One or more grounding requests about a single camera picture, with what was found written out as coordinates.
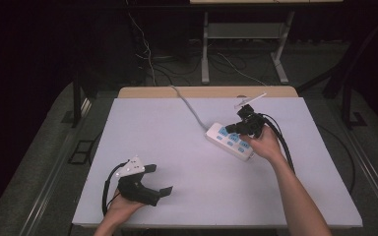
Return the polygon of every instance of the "power strip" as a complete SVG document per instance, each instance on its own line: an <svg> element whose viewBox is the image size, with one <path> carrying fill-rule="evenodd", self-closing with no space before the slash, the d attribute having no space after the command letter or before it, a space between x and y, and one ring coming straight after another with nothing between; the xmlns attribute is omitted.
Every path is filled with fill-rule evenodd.
<svg viewBox="0 0 378 236"><path fill-rule="evenodd" d="M240 140L238 134L229 134L225 126L220 123L214 123L205 134L205 137L216 146L223 148L242 160L248 160L253 155L253 148Z"/></svg>

